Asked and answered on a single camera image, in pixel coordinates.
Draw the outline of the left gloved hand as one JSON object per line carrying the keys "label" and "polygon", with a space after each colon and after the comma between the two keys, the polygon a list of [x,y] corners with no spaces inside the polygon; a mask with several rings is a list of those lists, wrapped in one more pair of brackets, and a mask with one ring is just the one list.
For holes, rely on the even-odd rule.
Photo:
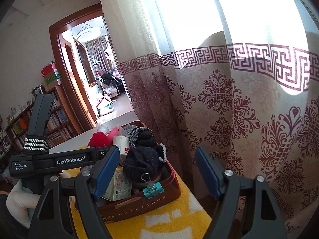
{"label": "left gloved hand", "polygon": [[18,180],[6,199],[6,207],[11,216],[26,229],[29,229],[31,218],[29,209],[36,209],[41,195],[23,190],[22,181]]}

